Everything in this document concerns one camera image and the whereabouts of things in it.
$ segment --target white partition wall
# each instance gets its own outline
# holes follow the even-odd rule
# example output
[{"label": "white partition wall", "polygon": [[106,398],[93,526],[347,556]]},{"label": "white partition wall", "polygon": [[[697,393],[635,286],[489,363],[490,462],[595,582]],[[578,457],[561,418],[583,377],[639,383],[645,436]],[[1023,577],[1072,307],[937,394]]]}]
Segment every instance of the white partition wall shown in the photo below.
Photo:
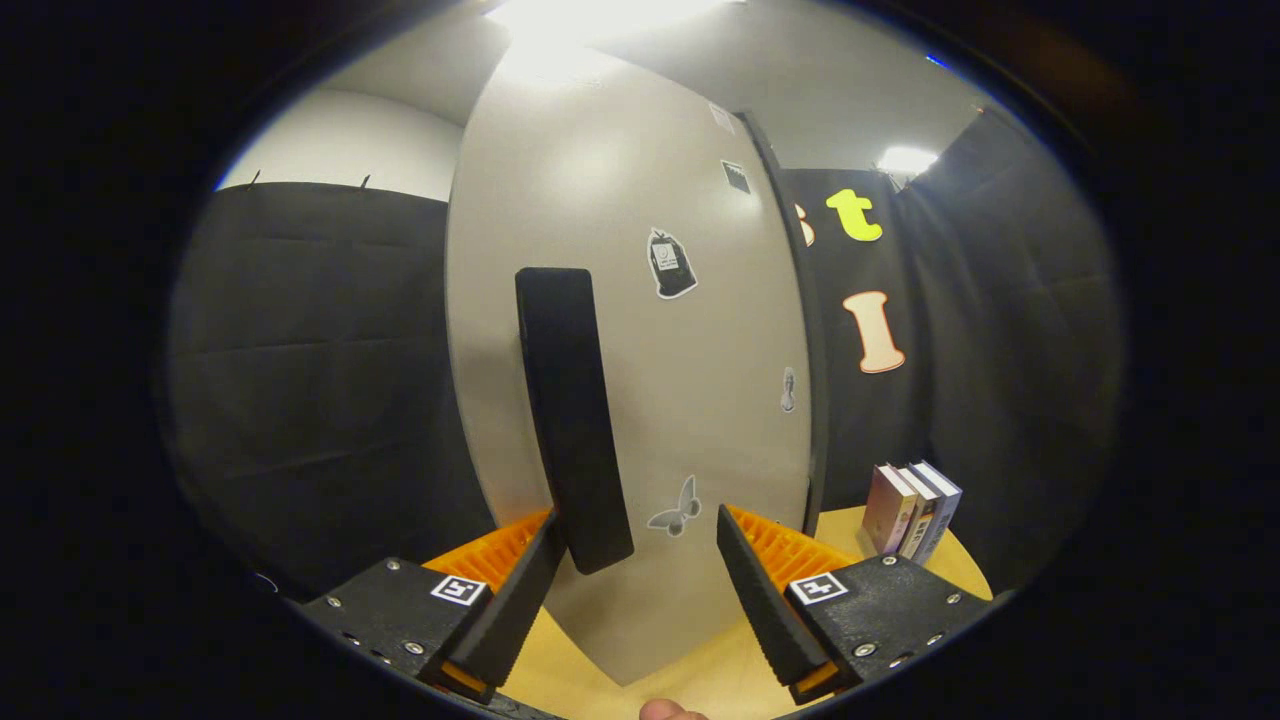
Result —
[{"label": "white partition wall", "polygon": [[[463,133],[447,250],[458,406],[499,525],[552,502],[516,315],[524,266],[593,275],[636,551],[591,575],[566,555],[545,606],[626,684],[741,619],[719,503],[801,527],[809,356],[791,249],[737,118],[599,53],[513,45]],[[681,532],[650,528],[690,477]]]}]

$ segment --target ceiling light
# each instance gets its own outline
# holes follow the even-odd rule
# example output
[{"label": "ceiling light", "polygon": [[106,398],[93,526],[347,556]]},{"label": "ceiling light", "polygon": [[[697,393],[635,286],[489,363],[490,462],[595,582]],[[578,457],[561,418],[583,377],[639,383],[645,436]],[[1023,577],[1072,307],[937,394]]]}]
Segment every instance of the ceiling light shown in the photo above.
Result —
[{"label": "ceiling light", "polygon": [[919,174],[927,170],[937,159],[937,152],[899,145],[884,151],[884,155],[876,163],[876,169]]},{"label": "ceiling light", "polygon": [[591,41],[652,29],[717,5],[745,0],[508,0],[485,13],[512,33],[543,40]]}]

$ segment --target black foam block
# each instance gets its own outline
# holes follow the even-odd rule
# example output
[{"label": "black foam block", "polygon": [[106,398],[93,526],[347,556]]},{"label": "black foam block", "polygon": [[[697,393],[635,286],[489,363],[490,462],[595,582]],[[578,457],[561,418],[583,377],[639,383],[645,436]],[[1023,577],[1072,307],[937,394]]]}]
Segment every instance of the black foam block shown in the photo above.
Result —
[{"label": "black foam block", "polygon": [[591,274],[516,273],[529,404],[559,532],[582,574],[635,552],[613,447]]},{"label": "black foam block", "polygon": [[755,557],[751,542],[723,505],[716,521],[716,546],[724,559],[724,568],[733,582],[742,611],[751,623],[755,639],[778,682],[783,685],[797,683],[824,665],[827,653],[769,582],[768,573]]}]

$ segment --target orange gripper part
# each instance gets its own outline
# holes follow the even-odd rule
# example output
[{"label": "orange gripper part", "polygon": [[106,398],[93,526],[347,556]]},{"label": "orange gripper part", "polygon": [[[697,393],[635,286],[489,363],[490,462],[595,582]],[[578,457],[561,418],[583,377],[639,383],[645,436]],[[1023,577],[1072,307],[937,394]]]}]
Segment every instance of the orange gripper part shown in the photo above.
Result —
[{"label": "orange gripper part", "polygon": [[787,584],[794,580],[838,570],[859,561],[858,557],[847,552],[838,551],[755,512],[748,512],[732,505],[727,507],[730,515],[742,528],[755,556],[760,560],[760,565],[764,566],[764,571],[768,573],[769,580],[773,582],[773,587],[778,592],[783,592]]},{"label": "orange gripper part", "polygon": [[520,561],[529,541],[538,534],[550,510],[532,515],[458,546],[422,564],[428,570],[489,583],[498,592]]}]

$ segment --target white wall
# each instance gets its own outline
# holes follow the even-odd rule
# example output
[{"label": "white wall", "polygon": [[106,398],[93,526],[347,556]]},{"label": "white wall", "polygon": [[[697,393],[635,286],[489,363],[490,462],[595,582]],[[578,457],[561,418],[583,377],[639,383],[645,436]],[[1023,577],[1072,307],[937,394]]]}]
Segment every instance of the white wall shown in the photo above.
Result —
[{"label": "white wall", "polygon": [[323,182],[449,199],[462,128],[360,92],[316,90],[266,128],[219,190],[257,182]]}]

